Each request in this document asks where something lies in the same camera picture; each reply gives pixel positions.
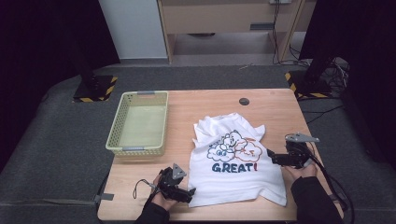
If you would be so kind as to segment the person's left hand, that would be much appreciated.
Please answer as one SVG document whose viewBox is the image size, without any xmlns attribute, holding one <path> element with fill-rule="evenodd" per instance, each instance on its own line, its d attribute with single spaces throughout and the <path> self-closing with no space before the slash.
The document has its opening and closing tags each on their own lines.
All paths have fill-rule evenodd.
<svg viewBox="0 0 396 224">
<path fill-rule="evenodd" d="M 160 207 L 162 207 L 164 210 L 169 211 L 174 205 L 177 204 L 177 201 L 171 200 L 171 199 L 165 199 L 163 195 L 156 189 L 152 191 L 154 194 L 153 198 L 151 201 Z"/>
</svg>

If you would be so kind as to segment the person's right hand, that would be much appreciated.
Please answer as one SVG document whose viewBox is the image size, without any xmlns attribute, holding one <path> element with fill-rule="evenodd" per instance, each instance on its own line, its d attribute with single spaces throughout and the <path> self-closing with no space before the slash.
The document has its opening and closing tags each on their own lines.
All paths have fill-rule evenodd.
<svg viewBox="0 0 396 224">
<path fill-rule="evenodd" d="M 306 178 L 311 176 L 316 176 L 318 172 L 318 168 L 314 163 L 310 163 L 307 166 L 296 169 L 292 166 L 283 166 L 283 169 L 286 170 L 293 180 L 297 180 L 298 178 Z"/>
</svg>

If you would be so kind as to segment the pale yellow plastic basket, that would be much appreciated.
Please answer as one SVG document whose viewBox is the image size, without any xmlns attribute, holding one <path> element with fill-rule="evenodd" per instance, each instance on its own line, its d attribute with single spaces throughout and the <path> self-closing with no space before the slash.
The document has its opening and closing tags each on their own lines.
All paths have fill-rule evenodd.
<svg viewBox="0 0 396 224">
<path fill-rule="evenodd" d="M 124 92 L 106 140 L 106 149 L 116 156 L 161 156 L 167 112 L 167 91 Z"/>
</svg>

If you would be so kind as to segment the black stand with striped base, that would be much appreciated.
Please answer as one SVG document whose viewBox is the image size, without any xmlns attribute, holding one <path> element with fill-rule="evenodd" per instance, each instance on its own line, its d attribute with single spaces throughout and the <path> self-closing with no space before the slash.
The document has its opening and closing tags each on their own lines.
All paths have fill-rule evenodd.
<svg viewBox="0 0 396 224">
<path fill-rule="evenodd" d="M 306 70 L 294 70 L 285 74 L 290 89 L 297 99 L 305 97 L 330 97 L 332 89 L 321 77 L 328 62 L 323 59 L 314 59 Z"/>
<path fill-rule="evenodd" d="M 72 52 L 73 64 L 81 77 L 74 99 L 80 102 L 106 101 L 117 78 L 114 76 L 97 76 L 90 68 L 79 47 L 74 47 Z"/>
</svg>

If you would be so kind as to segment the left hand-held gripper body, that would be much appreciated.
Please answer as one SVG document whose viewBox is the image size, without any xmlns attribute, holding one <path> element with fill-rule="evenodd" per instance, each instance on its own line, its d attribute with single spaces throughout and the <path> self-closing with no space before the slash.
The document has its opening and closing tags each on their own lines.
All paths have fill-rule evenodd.
<svg viewBox="0 0 396 224">
<path fill-rule="evenodd" d="M 183 193 L 178 184 L 187 175 L 176 163 L 160 171 L 160 180 L 157 187 L 165 199 L 172 199 L 176 193 Z"/>
</svg>

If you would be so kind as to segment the white printed t-shirt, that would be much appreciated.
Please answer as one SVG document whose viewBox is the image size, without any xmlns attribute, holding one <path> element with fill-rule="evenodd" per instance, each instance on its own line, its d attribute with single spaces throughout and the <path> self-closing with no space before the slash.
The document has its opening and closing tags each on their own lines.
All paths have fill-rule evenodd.
<svg viewBox="0 0 396 224">
<path fill-rule="evenodd" d="M 263 125 L 254 127 L 237 113 L 206 117 L 194 124 L 188 188 L 190 207 L 255 200 L 287 204 L 281 168 L 261 143 Z"/>
</svg>

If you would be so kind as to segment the light wooden desk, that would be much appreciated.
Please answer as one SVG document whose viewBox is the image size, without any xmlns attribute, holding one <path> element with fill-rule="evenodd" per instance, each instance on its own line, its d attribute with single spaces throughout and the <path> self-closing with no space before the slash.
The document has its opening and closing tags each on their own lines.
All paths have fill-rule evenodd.
<svg viewBox="0 0 396 224">
<path fill-rule="evenodd" d="M 272 42 L 280 61 L 296 32 L 304 32 L 318 0 L 158 0 L 165 45 L 174 52 L 181 34 L 247 33 L 253 22 L 273 22 Z"/>
</svg>

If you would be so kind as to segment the black curtain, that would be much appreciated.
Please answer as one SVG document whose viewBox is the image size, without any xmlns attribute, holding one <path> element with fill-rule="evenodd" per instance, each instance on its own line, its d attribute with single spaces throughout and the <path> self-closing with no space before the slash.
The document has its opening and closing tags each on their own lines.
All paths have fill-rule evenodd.
<svg viewBox="0 0 396 224">
<path fill-rule="evenodd" d="M 66 39 L 91 69 L 120 61 L 99 0 L 0 0 L 0 172 L 47 90 L 78 74 Z"/>
<path fill-rule="evenodd" d="M 301 52 L 315 83 L 349 64 L 342 99 L 369 155 L 396 170 L 396 0 L 317 0 Z"/>
</svg>

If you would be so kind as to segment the white panel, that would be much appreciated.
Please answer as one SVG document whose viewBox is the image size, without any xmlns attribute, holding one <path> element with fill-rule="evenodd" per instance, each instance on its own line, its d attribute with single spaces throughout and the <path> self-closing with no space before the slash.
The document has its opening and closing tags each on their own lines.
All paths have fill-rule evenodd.
<svg viewBox="0 0 396 224">
<path fill-rule="evenodd" d="M 158 0 L 99 0 L 122 60 L 166 59 Z"/>
</svg>

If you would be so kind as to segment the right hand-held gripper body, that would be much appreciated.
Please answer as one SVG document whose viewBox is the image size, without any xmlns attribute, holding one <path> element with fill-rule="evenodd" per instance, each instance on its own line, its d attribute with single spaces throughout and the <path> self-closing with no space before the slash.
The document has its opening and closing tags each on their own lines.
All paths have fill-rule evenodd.
<svg viewBox="0 0 396 224">
<path fill-rule="evenodd" d="M 292 133 L 285 136 L 286 150 L 292 160 L 291 166 L 300 169 L 308 166 L 316 158 L 312 145 L 319 141 L 318 138 L 303 133 Z"/>
</svg>

